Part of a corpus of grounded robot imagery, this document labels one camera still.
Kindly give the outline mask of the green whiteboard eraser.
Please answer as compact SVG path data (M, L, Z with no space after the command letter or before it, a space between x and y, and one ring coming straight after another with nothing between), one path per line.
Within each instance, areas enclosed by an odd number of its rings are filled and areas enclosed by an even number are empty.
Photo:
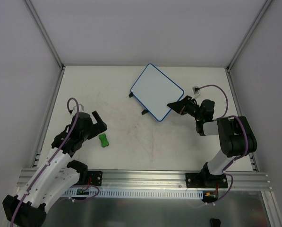
M107 136L105 133L102 133L98 136L99 140L100 140L100 143L101 143L101 146L103 148L109 146L109 142L108 142L108 139L107 139Z

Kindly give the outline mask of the blue framed whiteboard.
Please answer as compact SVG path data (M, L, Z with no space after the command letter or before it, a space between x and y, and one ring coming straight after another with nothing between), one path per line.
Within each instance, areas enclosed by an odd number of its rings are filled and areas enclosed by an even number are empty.
M145 111L161 122L171 111L167 104L179 101L184 94L183 88L149 63L130 88L129 97L135 97Z

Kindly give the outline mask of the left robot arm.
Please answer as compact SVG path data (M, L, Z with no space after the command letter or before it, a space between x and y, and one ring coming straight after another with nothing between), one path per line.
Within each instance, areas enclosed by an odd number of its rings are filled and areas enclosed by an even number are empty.
M10 225L40 227L61 197L75 184L88 180L88 166L73 160L73 155L87 140L107 130L107 124L94 111L71 111L72 121L57 135L45 161L16 195L7 195L2 202Z

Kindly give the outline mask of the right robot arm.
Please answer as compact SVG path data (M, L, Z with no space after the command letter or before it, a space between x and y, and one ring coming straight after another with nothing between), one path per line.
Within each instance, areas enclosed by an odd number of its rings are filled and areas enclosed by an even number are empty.
M244 116L213 119L214 101L205 99L200 105L190 96L167 106L180 115L189 114L196 120L196 131L201 136L217 135L220 150L206 162L199 173L187 173L187 188L228 188L226 170L233 162L253 153L257 141Z

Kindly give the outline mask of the black object on floor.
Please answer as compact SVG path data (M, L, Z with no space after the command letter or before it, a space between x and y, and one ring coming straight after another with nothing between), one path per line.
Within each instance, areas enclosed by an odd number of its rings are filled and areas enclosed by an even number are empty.
M210 219L211 227L220 227L221 221L218 218L212 218Z

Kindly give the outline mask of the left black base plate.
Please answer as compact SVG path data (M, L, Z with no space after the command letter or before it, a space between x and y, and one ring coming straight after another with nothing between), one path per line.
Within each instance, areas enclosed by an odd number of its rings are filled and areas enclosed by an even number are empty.
M100 187L103 181L102 171L87 171L86 184Z

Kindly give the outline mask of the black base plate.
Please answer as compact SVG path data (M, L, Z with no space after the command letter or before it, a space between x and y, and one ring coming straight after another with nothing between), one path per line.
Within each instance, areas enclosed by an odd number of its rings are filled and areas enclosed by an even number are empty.
M186 173L187 188L228 188L225 175L204 175L203 173Z
M103 181L102 171L87 171L86 184L100 187Z

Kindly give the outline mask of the aluminium mounting rail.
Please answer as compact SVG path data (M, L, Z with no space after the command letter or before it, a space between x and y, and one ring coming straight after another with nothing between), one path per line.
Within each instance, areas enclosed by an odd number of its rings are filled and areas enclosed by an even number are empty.
M186 171L102 170L100 186L113 189L187 189ZM226 182L234 191L272 191L272 183L263 172L228 172Z

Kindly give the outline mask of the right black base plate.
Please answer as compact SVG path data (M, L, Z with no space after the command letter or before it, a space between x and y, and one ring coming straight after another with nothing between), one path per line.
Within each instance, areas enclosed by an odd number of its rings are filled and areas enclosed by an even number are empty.
M204 175L203 173L186 173L187 188L228 188L225 175Z

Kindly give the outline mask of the left aluminium frame post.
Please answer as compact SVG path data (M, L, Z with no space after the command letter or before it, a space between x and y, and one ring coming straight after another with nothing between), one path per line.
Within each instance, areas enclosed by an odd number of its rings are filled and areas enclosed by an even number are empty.
M41 18L39 17L39 14L38 14L33 2L31 0L23 0L23 2L25 4L27 10L29 11L32 19L34 20L41 36L43 37L46 45L48 46L49 51L52 54L54 60L56 61L58 67L62 70L63 67L64 67L64 64L63 64L59 54L57 53L56 48L55 48L53 42L51 41L49 34L47 33L47 31L44 27L44 24L43 24Z

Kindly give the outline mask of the aluminium frame post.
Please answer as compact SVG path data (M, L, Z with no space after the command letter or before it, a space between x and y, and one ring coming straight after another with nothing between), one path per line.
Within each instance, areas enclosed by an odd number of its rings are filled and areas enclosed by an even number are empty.
M63 67L64 67L64 64L63 64L59 54L57 53L56 48L55 48L53 42L51 41L49 34L47 33L47 31L44 27L44 24L43 24L41 18L39 17L39 14L38 14L33 2L31 0L23 0L23 2L25 4L27 10L29 11L32 19L34 20L41 36L43 37L46 45L48 46L49 51L52 54L54 60L56 61L58 67L62 70Z
M260 24L261 20L263 19L263 17L265 16L265 14L267 13L268 9L270 8L271 4L273 3L273 0L265 0L262 7L260 8L260 10L258 11L257 15L255 16L254 20L252 21L249 29L247 30L246 34L244 35L241 43L239 44L236 52L234 53L234 56L232 57L231 61L229 62L229 64L226 67L226 70L228 72L231 71L231 69L233 68L234 64L236 63L236 61L238 60L239 56L241 55L243 49L246 47L247 43L249 42L251 36L253 35L253 33L255 32L255 30L257 29L258 25Z

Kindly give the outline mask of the right aluminium frame post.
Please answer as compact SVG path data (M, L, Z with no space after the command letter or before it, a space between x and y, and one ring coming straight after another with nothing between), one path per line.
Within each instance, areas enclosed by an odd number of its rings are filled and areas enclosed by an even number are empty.
M246 47L247 43L249 42L251 36L253 35L253 33L255 32L255 30L257 29L258 25L260 24L261 20L263 19L263 17L265 16L265 14L267 13L268 9L270 8L271 4L273 3L273 0L265 0L262 7L260 8L260 10L258 11L257 15L255 16L254 20L252 21L249 29L247 30L246 34L244 35L241 43L239 44L236 52L234 53L234 56L232 57L231 61L229 62L229 64L226 67L226 70L228 72L231 71L231 69L233 68L234 64L236 63L236 61L238 60L239 56L241 55L243 49Z

